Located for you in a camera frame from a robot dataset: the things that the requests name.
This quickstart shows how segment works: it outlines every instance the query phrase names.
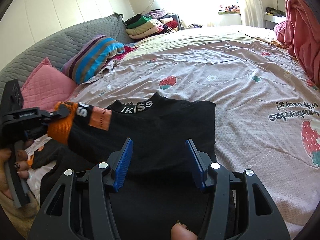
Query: bed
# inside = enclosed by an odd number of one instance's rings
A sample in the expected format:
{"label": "bed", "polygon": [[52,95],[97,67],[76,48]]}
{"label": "bed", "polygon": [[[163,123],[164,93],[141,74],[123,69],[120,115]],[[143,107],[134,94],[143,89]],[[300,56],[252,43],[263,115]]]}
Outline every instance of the bed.
{"label": "bed", "polygon": [[[45,57],[61,69],[98,34],[132,42],[119,14],[60,31],[0,72],[0,95],[6,81],[18,78],[22,85]],[[232,171],[257,173],[293,239],[320,199],[319,89],[297,61],[272,31],[245,26],[182,30],[144,39],[136,47],[78,86],[71,101],[107,107],[117,99],[142,102],[158,92],[214,102],[218,161]],[[171,82],[164,86],[163,80]],[[40,181],[29,184],[37,196]]]}

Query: pink strawberry bed sheet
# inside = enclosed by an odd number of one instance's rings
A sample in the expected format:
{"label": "pink strawberry bed sheet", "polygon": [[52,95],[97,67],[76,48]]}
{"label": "pink strawberry bed sheet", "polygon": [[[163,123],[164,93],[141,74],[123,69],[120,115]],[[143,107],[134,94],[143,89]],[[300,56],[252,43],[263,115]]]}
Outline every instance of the pink strawberry bed sheet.
{"label": "pink strawberry bed sheet", "polygon": [[257,173],[293,238],[320,199],[320,94],[279,46],[272,31],[242,26],[147,38],[80,85],[72,101],[135,104],[158,92],[216,103],[218,161]]}

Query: white shelf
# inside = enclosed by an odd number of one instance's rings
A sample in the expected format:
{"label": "white shelf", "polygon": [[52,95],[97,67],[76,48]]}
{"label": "white shelf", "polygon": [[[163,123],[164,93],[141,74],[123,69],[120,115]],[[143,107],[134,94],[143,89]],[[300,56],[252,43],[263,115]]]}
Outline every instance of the white shelf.
{"label": "white shelf", "polygon": [[269,22],[281,23],[281,22],[284,22],[287,18],[265,14],[264,19]]}

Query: gray quilted headboard cover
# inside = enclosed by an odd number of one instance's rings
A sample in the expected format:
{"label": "gray quilted headboard cover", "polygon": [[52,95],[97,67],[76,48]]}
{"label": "gray quilted headboard cover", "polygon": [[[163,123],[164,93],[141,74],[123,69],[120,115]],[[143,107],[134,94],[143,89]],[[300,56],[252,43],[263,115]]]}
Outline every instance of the gray quilted headboard cover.
{"label": "gray quilted headboard cover", "polygon": [[20,87],[34,68],[48,57],[52,66],[60,70],[82,47],[98,34],[109,36],[123,44],[133,42],[127,35],[122,14],[80,23],[61,30],[37,42],[15,57],[0,71],[0,100],[7,81],[17,78]]}

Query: red cloth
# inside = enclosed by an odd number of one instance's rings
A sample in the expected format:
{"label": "red cloth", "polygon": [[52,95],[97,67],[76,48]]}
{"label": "red cloth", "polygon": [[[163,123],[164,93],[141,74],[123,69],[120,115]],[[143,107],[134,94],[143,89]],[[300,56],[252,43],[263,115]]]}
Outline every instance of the red cloth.
{"label": "red cloth", "polygon": [[275,26],[277,39],[320,85],[320,24],[305,0],[286,0],[287,20]]}
{"label": "red cloth", "polygon": [[165,26],[168,26],[168,27],[174,29],[174,28],[176,28],[178,26],[178,22],[176,20],[173,20],[171,22],[166,23]]}
{"label": "red cloth", "polygon": [[129,52],[131,52],[135,49],[137,49],[137,48],[131,48],[131,47],[124,46],[124,53],[122,53],[120,55],[116,55],[112,59],[123,59],[126,54],[128,54]]}

